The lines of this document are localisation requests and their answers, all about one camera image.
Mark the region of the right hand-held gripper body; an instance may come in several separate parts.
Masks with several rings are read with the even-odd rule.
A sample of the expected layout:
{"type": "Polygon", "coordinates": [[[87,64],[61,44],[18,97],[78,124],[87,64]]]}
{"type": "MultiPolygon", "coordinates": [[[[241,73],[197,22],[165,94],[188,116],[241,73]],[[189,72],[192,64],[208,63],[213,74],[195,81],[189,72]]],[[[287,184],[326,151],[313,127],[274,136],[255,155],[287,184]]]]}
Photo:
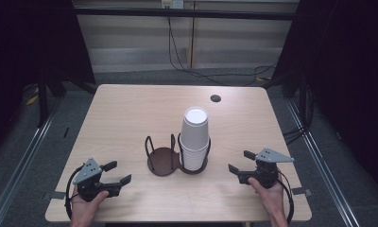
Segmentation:
{"type": "Polygon", "coordinates": [[[294,159],[281,154],[271,148],[263,148],[255,153],[256,169],[252,171],[242,171],[237,175],[240,183],[249,184],[248,179],[256,179],[261,186],[266,189],[272,187],[278,180],[278,163],[293,163],[294,159]]]}

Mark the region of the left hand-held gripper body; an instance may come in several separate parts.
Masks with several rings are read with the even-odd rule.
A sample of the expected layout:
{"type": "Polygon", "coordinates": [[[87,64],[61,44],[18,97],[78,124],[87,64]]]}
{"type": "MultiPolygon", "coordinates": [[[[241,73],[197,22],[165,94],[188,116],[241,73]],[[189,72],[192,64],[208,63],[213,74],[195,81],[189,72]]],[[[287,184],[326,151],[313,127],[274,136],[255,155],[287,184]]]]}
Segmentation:
{"type": "Polygon", "coordinates": [[[77,187],[78,194],[85,201],[92,201],[101,191],[108,191],[109,198],[119,196],[122,186],[100,181],[104,172],[100,166],[94,158],[89,158],[73,180],[73,185],[77,187]]]}

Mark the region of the dark brown wire cup holder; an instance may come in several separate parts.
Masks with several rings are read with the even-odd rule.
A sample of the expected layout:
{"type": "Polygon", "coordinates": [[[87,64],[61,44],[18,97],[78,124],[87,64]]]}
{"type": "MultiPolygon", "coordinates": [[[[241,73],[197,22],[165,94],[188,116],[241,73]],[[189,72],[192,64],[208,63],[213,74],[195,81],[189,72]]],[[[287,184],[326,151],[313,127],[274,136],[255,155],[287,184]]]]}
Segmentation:
{"type": "Polygon", "coordinates": [[[184,158],[183,145],[180,143],[180,135],[175,137],[170,135],[170,146],[154,148],[152,139],[148,136],[145,140],[145,151],[147,157],[147,167],[156,176],[168,176],[181,170],[185,174],[196,175],[201,173],[208,164],[208,155],[211,149],[211,143],[206,146],[205,155],[199,169],[191,170],[184,158]]]}

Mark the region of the white disposable paper cup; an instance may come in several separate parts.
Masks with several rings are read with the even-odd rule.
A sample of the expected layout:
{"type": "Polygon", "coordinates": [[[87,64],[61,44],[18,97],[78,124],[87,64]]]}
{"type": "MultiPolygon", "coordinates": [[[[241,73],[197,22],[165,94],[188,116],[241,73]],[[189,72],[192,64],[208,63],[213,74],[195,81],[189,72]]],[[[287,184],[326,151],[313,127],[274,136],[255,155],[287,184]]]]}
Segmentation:
{"type": "Polygon", "coordinates": [[[180,142],[192,150],[202,149],[208,144],[208,114],[203,108],[193,106],[185,111],[180,142]]]}

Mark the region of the person's left hand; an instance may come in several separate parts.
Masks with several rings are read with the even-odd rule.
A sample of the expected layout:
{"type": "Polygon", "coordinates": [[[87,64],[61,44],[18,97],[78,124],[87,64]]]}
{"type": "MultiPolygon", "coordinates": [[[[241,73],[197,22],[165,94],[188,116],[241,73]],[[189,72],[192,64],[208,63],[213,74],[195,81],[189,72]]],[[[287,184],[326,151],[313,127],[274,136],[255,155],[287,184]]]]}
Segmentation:
{"type": "Polygon", "coordinates": [[[101,191],[92,201],[85,201],[77,192],[77,187],[74,187],[72,205],[73,222],[94,222],[95,214],[100,204],[108,197],[108,191],[101,191]]]}

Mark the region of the person's right hand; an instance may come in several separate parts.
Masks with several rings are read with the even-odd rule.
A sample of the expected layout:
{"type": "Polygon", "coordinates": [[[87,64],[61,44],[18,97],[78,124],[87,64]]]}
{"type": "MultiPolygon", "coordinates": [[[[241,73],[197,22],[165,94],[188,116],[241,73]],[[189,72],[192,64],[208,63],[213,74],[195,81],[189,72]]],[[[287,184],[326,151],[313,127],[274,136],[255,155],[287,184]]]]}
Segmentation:
{"type": "Polygon", "coordinates": [[[281,219],[283,222],[286,222],[283,187],[279,183],[275,183],[272,187],[266,189],[254,178],[249,178],[248,182],[259,195],[261,203],[270,219],[274,221],[281,219]]]}

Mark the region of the grey tape strip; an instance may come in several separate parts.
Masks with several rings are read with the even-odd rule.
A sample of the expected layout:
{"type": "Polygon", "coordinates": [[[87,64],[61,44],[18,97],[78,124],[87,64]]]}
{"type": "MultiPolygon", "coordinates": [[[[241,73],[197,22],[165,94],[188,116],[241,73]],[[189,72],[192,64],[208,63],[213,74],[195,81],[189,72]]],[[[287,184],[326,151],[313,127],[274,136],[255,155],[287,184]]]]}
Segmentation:
{"type": "Polygon", "coordinates": [[[46,201],[63,200],[65,198],[65,193],[60,191],[46,192],[43,194],[42,199],[46,201]]]}
{"type": "Polygon", "coordinates": [[[292,188],[292,193],[296,196],[304,195],[305,197],[309,197],[312,195],[312,191],[310,189],[306,189],[303,187],[292,188]]]}

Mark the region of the black metal stand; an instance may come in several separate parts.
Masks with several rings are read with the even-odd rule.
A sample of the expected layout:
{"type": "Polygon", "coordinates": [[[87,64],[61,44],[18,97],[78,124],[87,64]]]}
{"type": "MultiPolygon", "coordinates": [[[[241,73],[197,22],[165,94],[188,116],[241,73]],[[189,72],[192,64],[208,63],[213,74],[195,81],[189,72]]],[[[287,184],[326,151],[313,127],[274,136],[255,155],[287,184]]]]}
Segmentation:
{"type": "Polygon", "coordinates": [[[38,89],[39,89],[39,107],[40,107],[40,118],[38,127],[41,128],[47,117],[48,117],[48,105],[47,105],[47,86],[45,81],[45,75],[40,73],[39,81],[38,81],[38,89]]]}

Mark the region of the black curtain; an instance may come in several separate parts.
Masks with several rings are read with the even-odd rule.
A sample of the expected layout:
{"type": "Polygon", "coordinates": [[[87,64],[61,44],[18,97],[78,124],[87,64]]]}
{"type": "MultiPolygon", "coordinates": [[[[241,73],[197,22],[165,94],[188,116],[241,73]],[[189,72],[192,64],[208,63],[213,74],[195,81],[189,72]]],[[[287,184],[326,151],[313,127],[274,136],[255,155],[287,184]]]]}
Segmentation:
{"type": "Polygon", "coordinates": [[[95,83],[72,0],[0,0],[0,144],[24,88],[95,83]]]}
{"type": "Polygon", "coordinates": [[[305,81],[378,184],[378,0],[299,0],[273,78],[305,81]]]}

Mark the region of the black horizontal metal bar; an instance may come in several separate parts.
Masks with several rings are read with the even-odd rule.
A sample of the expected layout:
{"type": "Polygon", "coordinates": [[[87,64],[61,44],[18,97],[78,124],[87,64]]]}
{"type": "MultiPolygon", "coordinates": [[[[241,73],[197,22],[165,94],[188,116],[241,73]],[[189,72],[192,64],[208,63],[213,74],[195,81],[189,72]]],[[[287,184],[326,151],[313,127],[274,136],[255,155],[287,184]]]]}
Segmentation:
{"type": "Polygon", "coordinates": [[[76,7],[74,8],[74,12],[76,14],[81,14],[81,15],[112,15],[112,16],[188,17],[188,18],[245,19],[245,20],[272,20],[272,21],[294,21],[298,19],[298,16],[293,13],[196,10],[196,9],[118,9],[118,8],[76,7]]]}

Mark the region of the metal floor rail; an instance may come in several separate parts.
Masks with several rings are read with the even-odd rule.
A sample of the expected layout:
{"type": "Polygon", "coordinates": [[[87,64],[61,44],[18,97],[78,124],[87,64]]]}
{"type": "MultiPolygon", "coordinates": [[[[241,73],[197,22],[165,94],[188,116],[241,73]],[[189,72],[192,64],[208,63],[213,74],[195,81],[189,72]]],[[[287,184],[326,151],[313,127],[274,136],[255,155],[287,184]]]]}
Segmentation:
{"type": "Polygon", "coordinates": [[[293,100],[286,101],[289,111],[297,125],[301,130],[301,137],[311,154],[315,165],[324,181],[329,194],[335,204],[335,207],[342,217],[346,227],[361,227],[357,217],[352,210],[348,200],[345,198],[342,190],[340,189],[331,169],[328,167],[320,149],[310,131],[306,131],[304,125],[301,123],[300,111],[293,100]]]}
{"type": "Polygon", "coordinates": [[[28,147],[25,149],[25,153],[22,156],[21,161],[13,171],[9,181],[6,184],[4,191],[0,194],[0,225],[13,201],[15,195],[31,165],[33,159],[39,150],[43,139],[47,135],[47,132],[52,124],[54,115],[60,107],[61,100],[57,100],[52,109],[49,112],[48,117],[44,120],[43,124],[36,129],[33,138],[31,139],[28,147]]]}

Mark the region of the white wall socket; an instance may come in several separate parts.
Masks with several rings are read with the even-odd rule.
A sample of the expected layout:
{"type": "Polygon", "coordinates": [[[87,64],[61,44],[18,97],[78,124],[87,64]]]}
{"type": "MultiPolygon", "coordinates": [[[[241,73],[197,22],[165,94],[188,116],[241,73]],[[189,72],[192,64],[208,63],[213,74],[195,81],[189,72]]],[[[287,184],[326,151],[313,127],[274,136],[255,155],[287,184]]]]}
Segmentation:
{"type": "Polygon", "coordinates": [[[184,9],[183,0],[161,0],[163,9],[184,9]]]}

